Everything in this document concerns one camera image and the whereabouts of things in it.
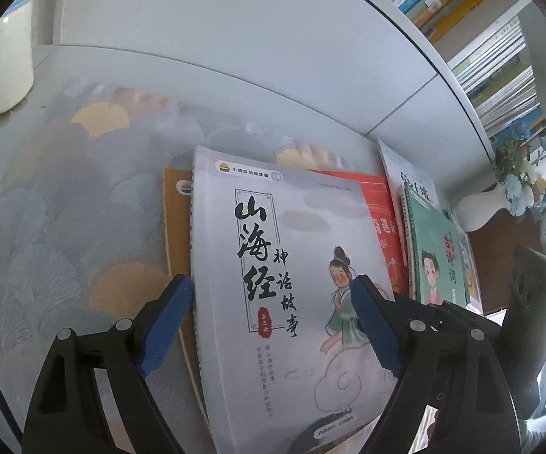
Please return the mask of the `green girl cover book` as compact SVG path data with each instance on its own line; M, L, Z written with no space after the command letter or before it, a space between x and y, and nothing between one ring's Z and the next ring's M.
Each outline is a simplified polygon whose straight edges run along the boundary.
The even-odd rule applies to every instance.
M401 203L406 231L410 295L422 305L468 304L456 226L408 182Z

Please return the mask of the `white ceramic vase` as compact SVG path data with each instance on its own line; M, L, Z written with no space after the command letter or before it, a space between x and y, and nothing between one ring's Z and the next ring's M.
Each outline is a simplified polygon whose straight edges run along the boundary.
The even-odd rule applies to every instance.
M491 190L464 197L454 208L462 229L475 232L481 229L500 210L509 210L506 189L497 183Z

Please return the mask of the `comic Analects book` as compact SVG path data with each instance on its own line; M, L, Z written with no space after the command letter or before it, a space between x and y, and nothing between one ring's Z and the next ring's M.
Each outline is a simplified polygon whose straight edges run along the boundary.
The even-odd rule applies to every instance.
M467 234L459 224L458 218L452 210L445 210L446 217L456 227L458 242L463 266L464 285L467 307L475 314L482 315L482 297L475 267L474 256Z

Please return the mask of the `grey mythology storybook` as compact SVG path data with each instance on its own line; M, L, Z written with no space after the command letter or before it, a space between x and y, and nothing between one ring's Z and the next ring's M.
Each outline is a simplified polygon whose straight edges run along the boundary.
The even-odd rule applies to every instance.
M194 153L198 360L221 453L305 453L383 412L396 383L351 283L392 286L357 182Z

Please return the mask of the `blue artificial flowers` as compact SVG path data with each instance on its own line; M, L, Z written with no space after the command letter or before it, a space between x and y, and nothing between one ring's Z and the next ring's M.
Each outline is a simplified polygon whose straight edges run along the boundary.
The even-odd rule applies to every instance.
M546 121L534 126L516 121L492 138L495 172L515 217L534 208L546 211Z

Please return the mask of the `shelf book row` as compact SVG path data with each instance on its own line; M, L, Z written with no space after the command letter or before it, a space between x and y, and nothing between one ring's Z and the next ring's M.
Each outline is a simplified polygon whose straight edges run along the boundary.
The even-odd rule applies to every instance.
M530 0L389 0L445 60L489 138L546 124L519 14Z

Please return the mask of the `white cup blue lid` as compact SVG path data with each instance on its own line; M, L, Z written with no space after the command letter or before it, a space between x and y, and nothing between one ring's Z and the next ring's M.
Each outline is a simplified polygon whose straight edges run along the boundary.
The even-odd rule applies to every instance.
M0 18L0 115L17 106L34 84L33 0L14 0Z

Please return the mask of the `brown wooden side cabinet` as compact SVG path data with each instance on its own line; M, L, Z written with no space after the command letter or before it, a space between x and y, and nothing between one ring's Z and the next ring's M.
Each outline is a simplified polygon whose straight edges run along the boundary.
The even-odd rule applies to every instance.
M508 305L514 248L521 245L546 257L540 224L531 210L518 221L506 209L501 209L481 229L468 233L468 237L475 259L482 311L491 315Z

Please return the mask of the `orange fables book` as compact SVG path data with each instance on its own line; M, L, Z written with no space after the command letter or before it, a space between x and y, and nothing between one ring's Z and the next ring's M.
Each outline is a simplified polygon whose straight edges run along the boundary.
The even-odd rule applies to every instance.
M168 273L171 276L182 274L191 276L190 262L190 209L191 184L190 171L165 168L163 170L163 213L165 248ZM195 336L194 313L189 310L179 330L179 341L184 360L195 393L200 413L208 423L203 389L198 364L197 342Z

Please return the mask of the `white bookshelf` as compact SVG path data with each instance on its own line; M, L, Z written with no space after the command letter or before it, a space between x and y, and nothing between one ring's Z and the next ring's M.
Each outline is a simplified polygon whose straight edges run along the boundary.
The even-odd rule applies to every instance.
M101 78L246 115L361 169L382 141L449 196L494 180L449 61L389 0L48 0L44 77Z

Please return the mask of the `meadow cover novel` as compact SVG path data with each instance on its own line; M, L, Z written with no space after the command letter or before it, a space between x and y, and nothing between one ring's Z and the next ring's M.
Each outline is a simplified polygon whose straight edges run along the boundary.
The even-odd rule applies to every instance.
M378 146L395 211L401 208L400 191L406 183L432 206L439 209L440 203L432 178L381 140L378 140Z

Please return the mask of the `red puppet adventure book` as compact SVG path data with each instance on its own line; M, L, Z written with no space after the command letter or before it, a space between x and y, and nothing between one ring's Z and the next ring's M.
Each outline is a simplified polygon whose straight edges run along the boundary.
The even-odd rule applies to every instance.
M402 238L399 234L387 178L384 175L330 170L320 170L320 173L356 180L359 183L382 248L393 291L404 297L410 297L409 272L403 260Z

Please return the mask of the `patterned ginkgo tablecloth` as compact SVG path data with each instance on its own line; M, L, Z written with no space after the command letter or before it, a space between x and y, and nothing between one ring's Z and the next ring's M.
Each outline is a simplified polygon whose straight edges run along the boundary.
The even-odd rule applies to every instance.
M168 282L163 172L195 146L353 172L339 136L282 134L172 97L75 83L0 176L0 386L17 419L54 334L104 331Z

